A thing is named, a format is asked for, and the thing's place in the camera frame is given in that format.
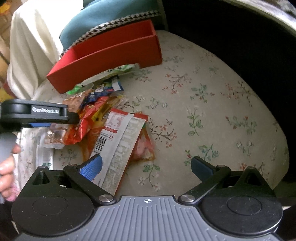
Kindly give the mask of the person's left hand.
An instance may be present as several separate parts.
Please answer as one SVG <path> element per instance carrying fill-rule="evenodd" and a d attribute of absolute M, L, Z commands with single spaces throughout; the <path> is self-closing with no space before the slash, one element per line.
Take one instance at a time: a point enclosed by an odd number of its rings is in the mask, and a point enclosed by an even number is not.
<path fill-rule="evenodd" d="M 2 197 L 7 201 L 14 201 L 16 198 L 16 189 L 14 188 L 15 160 L 13 154 L 18 154 L 20 151 L 20 146 L 15 144 L 10 156 L 1 163 L 0 191 Z"/>

